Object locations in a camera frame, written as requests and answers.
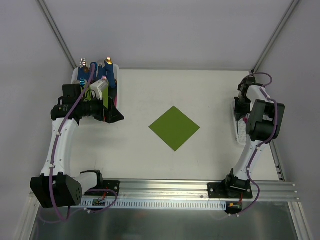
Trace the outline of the iridescent fork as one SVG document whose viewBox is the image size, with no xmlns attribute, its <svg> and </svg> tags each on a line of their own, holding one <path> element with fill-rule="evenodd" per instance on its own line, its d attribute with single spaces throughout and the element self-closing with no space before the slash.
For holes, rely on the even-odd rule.
<svg viewBox="0 0 320 240">
<path fill-rule="evenodd" d="M 245 117 L 243 118 L 243 121 L 247 124 L 248 121 L 249 121 L 249 117 L 248 117 L 248 116 L 245 116 Z"/>
</svg>

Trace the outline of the green paper napkin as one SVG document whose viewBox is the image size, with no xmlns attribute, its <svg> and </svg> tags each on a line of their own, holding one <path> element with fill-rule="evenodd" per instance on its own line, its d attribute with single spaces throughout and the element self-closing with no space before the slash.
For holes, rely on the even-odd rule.
<svg viewBox="0 0 320 240">
<path fill-rule="evenodd" d="M 175 152 L 200 129 L 175 106 L 160 116 L 149 128 Z"/>
</svg>

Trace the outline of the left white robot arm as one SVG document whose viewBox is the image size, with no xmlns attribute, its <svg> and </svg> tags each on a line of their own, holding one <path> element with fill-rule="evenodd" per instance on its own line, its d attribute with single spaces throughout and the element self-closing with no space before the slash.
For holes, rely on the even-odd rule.
<svg viewBox="0 0 320 240">
<path fill-rule="evenodd" d="M 40 175 L 30 180 L 30 188 L 44 209 L 72 207 L 88 192 L 101 194 L 109 186 L 100 170 L 85 170 L 71 177 L 71 150 L 75 131 L 84 117 L 113 124 L 124 120 L 117 109 L 117 90 L 98 80 L 88 88 L 78 83 L 64 84 L 62 96 L 50 112 L 52 136 Z"/>
</svg>

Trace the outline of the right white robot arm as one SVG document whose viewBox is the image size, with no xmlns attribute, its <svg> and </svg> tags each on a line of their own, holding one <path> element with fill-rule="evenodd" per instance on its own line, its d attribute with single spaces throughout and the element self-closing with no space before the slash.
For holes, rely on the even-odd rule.
<svg viewBox="0 0 320 240">
<path fill-rule="evenodd" d="M 221 183 L 227 198 L 253 197 L 251 173 L 266 146 L 280 134 L 286 107 L 267 93 L 266 87 L 272 82 L 270 74 L 256 72 L 238 85 L 233 119 L 245 122 L 246 143 L 237 164 Z"/>
</svg>

